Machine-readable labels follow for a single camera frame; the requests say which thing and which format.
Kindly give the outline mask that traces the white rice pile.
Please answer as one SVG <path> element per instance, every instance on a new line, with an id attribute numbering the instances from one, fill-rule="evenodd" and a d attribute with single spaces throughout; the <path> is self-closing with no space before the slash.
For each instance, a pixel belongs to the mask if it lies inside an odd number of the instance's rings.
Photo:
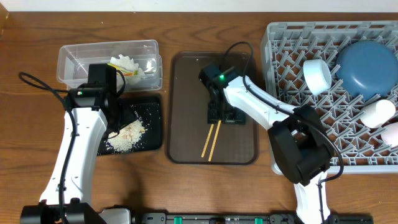
<path id="1" fill-rule="evenodd" d="M 114 152 L 132 152 L 143 146 L 143 135 L 147 129 L 143 126 L 141 120 L 127 125 L 118 133 L 111 133 L 106 140 L 106 150 Z"/>

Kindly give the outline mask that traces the pink cup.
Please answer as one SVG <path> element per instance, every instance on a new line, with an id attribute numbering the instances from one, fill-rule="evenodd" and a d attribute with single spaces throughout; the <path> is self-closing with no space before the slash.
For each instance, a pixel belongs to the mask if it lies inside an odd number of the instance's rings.
<path id="1" fill-rule="evenodd" d="M 396 147 L 398 145 L 398 123 L 388 124 L 384 128 L 381 139 L 390 147 Z"/>

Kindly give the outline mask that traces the light blue bowl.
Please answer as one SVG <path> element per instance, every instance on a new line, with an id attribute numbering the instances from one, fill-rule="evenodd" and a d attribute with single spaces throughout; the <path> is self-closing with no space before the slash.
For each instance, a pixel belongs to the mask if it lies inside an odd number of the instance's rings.
<path id="1" fill-rule="evenodd" d="M 313 95 L 319 95 L 331 87 L 331 73 L 328 65 L 322 59 L 304 61 L 303 75 Z"/>

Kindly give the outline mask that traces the yellow snack wrapper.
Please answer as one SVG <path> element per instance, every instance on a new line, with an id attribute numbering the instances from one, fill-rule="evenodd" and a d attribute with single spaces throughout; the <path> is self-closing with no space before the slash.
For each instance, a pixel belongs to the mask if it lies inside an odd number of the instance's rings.
<path id="1" fill-rule="evenodd" d="M 116 70 L 119 70 L 120 72 L 122 72 L 122 74 L 123 74 L 124 76 L 136 76 L 136 75 L 138 75 L 138 71 L 137 71 L 137 70 L 135 70 L 135 71 L 127 70 L 126 68 L 123 68 L 123 67 L 114 65 L 114 64 L 112 64 L 112 63 L 108 63 L 108 65 L 109 65 L 109 66 L 112 66 L 112 67 L 114 67 Z"/>

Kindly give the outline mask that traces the white tissue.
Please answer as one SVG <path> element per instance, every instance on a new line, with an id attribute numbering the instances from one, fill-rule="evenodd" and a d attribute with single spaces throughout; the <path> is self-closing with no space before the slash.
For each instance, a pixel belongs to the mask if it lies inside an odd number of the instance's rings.
<path id="1" fill-rule="evenodd" d="M 138 71 L 138 75 L 136 76 L 124 76 L 126 84 L 128 85 L 135 85 L 145 77 L 145 73 L 139 67 L 139 64 L 135 63 L 134 59 L 129 56 L 119 54 L 119 58 L 111 57 L 109 63 L 126 68 L 127 70 Z"/>

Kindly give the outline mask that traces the dark blue plate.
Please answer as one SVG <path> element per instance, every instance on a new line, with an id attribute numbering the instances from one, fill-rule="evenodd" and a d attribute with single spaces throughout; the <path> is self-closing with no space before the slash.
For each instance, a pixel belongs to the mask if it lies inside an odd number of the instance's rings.
<path id="1" fill-rule="evenodd" d="M 336 77 L 353 97 L 369 100 L 386 96 L 397 84 L 397 57 L 385 45 L 371 40 L 351 44 L 338 54 Z"/>

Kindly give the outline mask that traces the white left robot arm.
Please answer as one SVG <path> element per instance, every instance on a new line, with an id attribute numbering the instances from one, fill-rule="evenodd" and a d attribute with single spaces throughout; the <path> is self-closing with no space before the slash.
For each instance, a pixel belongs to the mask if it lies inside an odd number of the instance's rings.
<path id="1" fill-rule="evenodd" d="M 132 223 L 130 209 L 111 207 L 96 212 L 91 206 L 92 180 L 100 144 L 109 134 L 135 122 L 137 115 L 121 103 L 124 88 L 117 87 L 122 72 L 106 64 L 91 64 L 88 80 L 71 88 L 65 97 L 60 90 L 25 73 L 19 78 L 28 85 L 50 91 L 65 110 L 63 139 L 51 178 L 37 205 L 23 207 L 21 223 Z"/>

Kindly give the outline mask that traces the pale green cup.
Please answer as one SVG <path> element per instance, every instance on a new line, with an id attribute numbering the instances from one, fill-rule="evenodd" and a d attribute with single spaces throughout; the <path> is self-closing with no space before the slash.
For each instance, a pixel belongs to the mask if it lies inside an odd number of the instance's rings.
<path id="1" fill-rule="evenodd" d="M 361 122 L 369 128 L 378 128 L 392 118 L 396 107 L 389 100 L 378 100 L 365 106 L 362 110 Z"/>

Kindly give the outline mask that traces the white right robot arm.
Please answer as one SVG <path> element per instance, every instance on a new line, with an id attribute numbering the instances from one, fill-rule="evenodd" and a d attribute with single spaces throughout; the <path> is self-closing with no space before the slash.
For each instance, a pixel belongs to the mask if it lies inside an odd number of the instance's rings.
<path id="1" fill-rule="evenodd" d="M 209 124 L 245 124 L 250 116 L 267 130 L 272 156 L 281 173 L 294 184 L 297 216 L 303 223 L 325 223 L 330 216 L 324 180 L 334 150 L 309 105 L 283 103 L 238 75 L 231 67 L 203 67 L 199 80 L 210 94 Z"/>

